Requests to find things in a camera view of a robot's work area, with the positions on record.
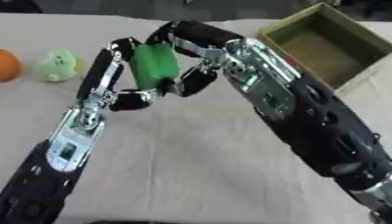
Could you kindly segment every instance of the ventilation hole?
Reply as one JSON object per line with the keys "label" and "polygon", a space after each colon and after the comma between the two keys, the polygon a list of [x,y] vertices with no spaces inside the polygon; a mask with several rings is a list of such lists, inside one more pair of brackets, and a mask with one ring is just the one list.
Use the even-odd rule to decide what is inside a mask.
{"label": "ventilation hole", "polygon": [[331,124],[336,124],[338,122],[338,116],[335,115],[333,112],[328,111],[326,112],[326,115],[324,117],[324,125],[331,125]]}
{"label": "ventilation hole", "polygon": [[378,133],[373,133],[373,135],[374,135],[373,144],[377,144],[380,141],[380,138],[382,137],[382,135],[380,135]]}
{"label": "ventilation hole", "polygon": [[311,86],[306,86],[306,89],[308,90],[309,96],[312,100],[321,104],[326,103],[326,96],[321,91]]}

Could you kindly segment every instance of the white table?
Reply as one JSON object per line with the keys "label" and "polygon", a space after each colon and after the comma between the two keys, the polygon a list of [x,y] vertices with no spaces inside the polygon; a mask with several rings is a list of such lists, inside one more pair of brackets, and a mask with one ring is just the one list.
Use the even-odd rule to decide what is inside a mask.
{"label": "white table", "polygon": [[[68,48],[90,65],[112,39],[145,38],[164,22],[126,17],[0,14],[0,48],[23,61],[23,76],[0,84],[0,186],[74,101],[77,79],[47,84],[29,65]],[[213,23],[247,36],[270,20]],[[392,39],[392,24],[364,23]],[[385,59],[340,94],[392,149],[392,84]],[[182,69],[193,64],[180,58]],[[121,86],[133,85],[129,73]],[[153,219],[219,223],[369,223],[368,210],[318,177],[260,121],[224,79],[189,99],[108,114],[107,128],[59,223]]]}

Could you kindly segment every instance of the plush toy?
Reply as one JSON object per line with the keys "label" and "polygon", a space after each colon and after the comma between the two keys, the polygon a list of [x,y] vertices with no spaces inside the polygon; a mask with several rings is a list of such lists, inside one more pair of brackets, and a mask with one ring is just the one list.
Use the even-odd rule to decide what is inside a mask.
{"label": "plush toy", "polygon": [[44,54],[34,65],[32,75],[41,81],[67,81],[81,70],[81,66],[81,60],[70,51],[59,49]]}

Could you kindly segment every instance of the robotic hand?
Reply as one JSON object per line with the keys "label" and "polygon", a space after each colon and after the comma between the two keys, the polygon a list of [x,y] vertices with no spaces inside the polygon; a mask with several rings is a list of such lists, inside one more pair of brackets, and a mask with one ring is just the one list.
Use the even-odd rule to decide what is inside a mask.
{"label": "robotic hand", "polygon": [[[0,223],[54,223],[66,197],[75,188],[92,147],[102,133],[105,117],[101,109],[118,106],[113,90],[123,61],[129,61],[140,43],[118,39],[103,49],[80,86],[76,103],[64,114],[54,132],[31,151],[0,194]],[[128,91],[139,101],[140,91]]]}
{"label": "robotic hand", "polygon": [[253,38],[193,21],[165,24],[147,43],[167,42],[201,58],[171,91],[189,96],[223,75],[292,151],[371,209],[374,223],[392,223],[392,164],[373,133],[333,92],[300,73]]}

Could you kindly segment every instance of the wooden box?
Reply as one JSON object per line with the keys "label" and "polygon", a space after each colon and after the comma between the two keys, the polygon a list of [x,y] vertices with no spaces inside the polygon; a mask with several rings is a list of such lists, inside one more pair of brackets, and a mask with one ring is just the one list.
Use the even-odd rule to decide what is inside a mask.
{"label": "wooden box", "polygon": [[392,45],[320,3],[262,29],[258,38],[294,67],[338,88],[392,51]]}

